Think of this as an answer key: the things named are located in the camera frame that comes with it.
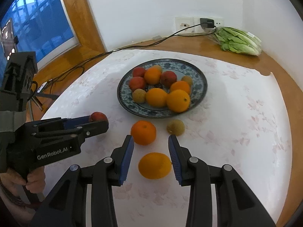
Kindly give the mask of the person's left hand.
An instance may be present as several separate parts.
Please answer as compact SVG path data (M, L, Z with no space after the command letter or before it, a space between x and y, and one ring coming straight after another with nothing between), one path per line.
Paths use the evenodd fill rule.
M1 173L3 186L14 196L18 196L17 186L25 186L33 194L42 193L46 185L45 178L44 166L30 172L27 179L24 179L19 173L11 169L8 169L6 173Z

